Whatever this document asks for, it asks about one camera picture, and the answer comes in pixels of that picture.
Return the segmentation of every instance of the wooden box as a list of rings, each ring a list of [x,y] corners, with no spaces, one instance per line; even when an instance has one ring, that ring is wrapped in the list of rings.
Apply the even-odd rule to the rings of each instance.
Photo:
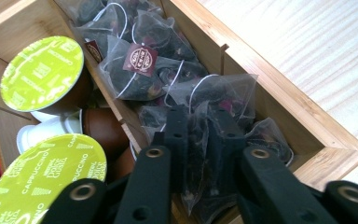
[[[295,152],[290,169],[300,181],[323,190],[328,181],[340,179],[358,165],[358,140],[197,1],[154,2],[164,9],[167,17],[176,19],[211,74],[247,72],[259,75],[255,99],[257,117],[271,117],[278,123]],[[66,18],[53,0],[0,1],[0,78],[7,63],[40,38],[67,35],[81,43]],[[147,141],[138,115],[106,90],[99,78],[97,63],[85,52],[86,66],[95,84],[122,123],[134,148],[141,150]],[[36,120],[30,114],[11,110],[0,98],[0,162],[3,170],[19,155],[17,131],[32,123]],[[176,220],[189,222],[186,215],[180,213],[180,207],[172,209]],[[238,213],[232,212],[231,215],[221,221],[241,220]]]

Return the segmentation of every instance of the metal ring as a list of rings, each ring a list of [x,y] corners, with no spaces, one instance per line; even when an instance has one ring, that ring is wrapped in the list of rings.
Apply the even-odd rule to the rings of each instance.
[[[79,191],[81,191],[82,189],[88,189],[89,191],[86,194],[80,194]],[[90,198],[92,195],[94,195],[95,193],[95,186],[93,184],[83,184],[80,186],[77,186],[75,189],[73,189],[71,191],[71,199],[75,200],[75,201],[83,201],[86,200],[88,198]]]
[[[358,189],[357,188],[354,188],[351,186],[341,186],[338,188],[338,193],[342,197],[344,197],[354,203],[358,203]]]
[[[269,157],[269,152],[264,149],[253,149],[251,151],[252,156],[259,158],[259,159],[266,159]]]
[[[146,156],[150,158],[157,158],[162,156],[162,154],[164,154],[164,152],[158,148],[151,148],[146,151]]]

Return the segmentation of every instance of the mesh tea bag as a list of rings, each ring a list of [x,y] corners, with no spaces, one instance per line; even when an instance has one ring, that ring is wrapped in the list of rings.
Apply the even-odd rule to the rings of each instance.
[[[150,144],[155,132],[162,132],[167,122],[168,107],[166,106],[141,106],[139,120],[146,132],[147,141]]]
[[[206,68],[198,62],[178,61],[163,57],[158,57],[156,70],[159,78],[165,84],[163,90],[166,92],[169,92],[175,83],[188,82],[193,79],[200,80],[208,75]],[[165,95],[163,103],[166,106],[176,105],[169,94]]]
[[[164,20],[156,13],[139,11],[132,27],[132,41],[156,50],[161,57],[198,60],[190,43],[176,27],[174,18]]]
[[[182,202],[191,214],[193,207],[200,200],[206,185],[204,167],[208,146],[208,109],[209,103],[203,102],[189,116],[188,128],[188,157],[186,192]]]
[[[293,159],[294,153],[287,145],[281,130],[272,118],[255,123],[253,129],[245,135],[249,146],[263,146],[276,153],[278,158],[286,165]]]
[[[151,77],[123,69],[130,43],[108,36],[107,57],[99,64],[102,78],[108,90],[118,99],[149,101],[164,94],[163,83],[156,73]]]
[[[240,74],[229,76],[208,75],[202,79],[175,83],[168,94],[177,104],[186,105],[191,112],[202,102],[224,108],[235,120],[254,113],[251,102],[255,94],[256,75]]]
[[[132,42],[132,27],[139,11],[149,12],[156,15],[162,15],[162,9],[154,3],[145,0],[109,0],[107,5],[120,5],[125,13],[118,13],[116,23],[117,29],[122,31],[120,38]]]
[[[199,223],[210,224],[226,209],[237,204],[237,195],[202,195],[193,208],[193,214]]]
[[[104,8],[101,0],[56,0],[56,2],[75,26],[92,21]]]
[[[108,51],[107,37],[109,35],[122,38],[127,27],[127,16],[124,8],[117,3],[110,3],[103,8],[92,21],[76,27],[86,42],[95,41],[103,58]]]

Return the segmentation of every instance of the red tea label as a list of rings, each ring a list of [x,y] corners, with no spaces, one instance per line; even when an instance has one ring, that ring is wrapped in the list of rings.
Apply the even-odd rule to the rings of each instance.
[[[89,50],[89,53],[92,55],[92,57],[97,61],[97,63],[100,63],[103,60],[103,55],[101,54],[100,48],[98,47],[97,41],[91,40],[89,42],[85,43],[87,49]]]
[[[156,64],[158,53],[139,44],[131,44],[123,69],[151,77]]]

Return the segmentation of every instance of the green capsule lid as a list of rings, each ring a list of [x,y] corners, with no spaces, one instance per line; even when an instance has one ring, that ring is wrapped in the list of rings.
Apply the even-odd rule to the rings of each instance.
[[[61,191],[81,178],[104,181],[106,157],[91,137],[66,133],[26,150],[0,179],[0,223],[39,223]]]
[[[21,51],[1,79],[1,96],[12,109],[36,111],[59,101],[83,70],[80,45],[66,36],[38,40]]]

